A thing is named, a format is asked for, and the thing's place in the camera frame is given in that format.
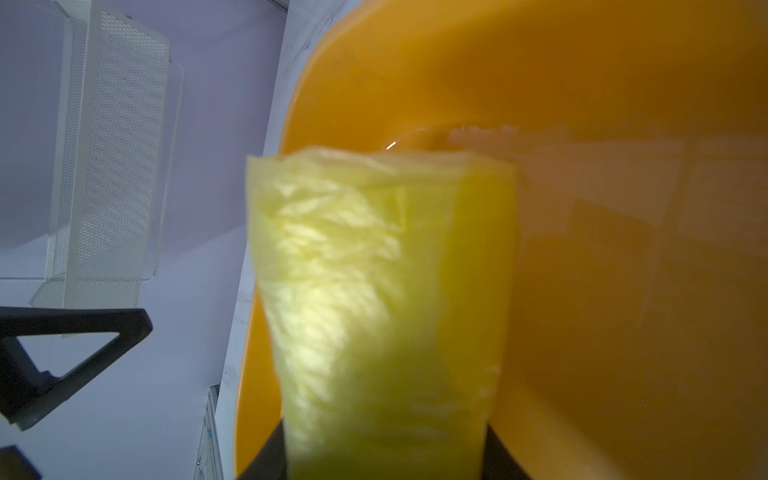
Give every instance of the lavender wall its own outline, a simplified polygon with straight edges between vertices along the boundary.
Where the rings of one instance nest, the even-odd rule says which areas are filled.
[[[0,445],[18,444],[48,480],[186,480],[221,378],[245,251],[244,159],[263,149],[285,19],[259,0],[109,3],[167,36],[187,69],[160,271],[139,301],[154,331],[27,432],[0,419]],[[55,16],[0,0],[0,276],[44,271],[62,32]],[[0,305],[25,305],[38,285],[0,283]],[[24,344],[56,373],[104,341]]]

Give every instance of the plastic bag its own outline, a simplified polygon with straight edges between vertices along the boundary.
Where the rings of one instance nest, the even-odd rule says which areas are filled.
[[[251,254],[291,480],[477,480],[510,312],[515,167],[250,159]]]

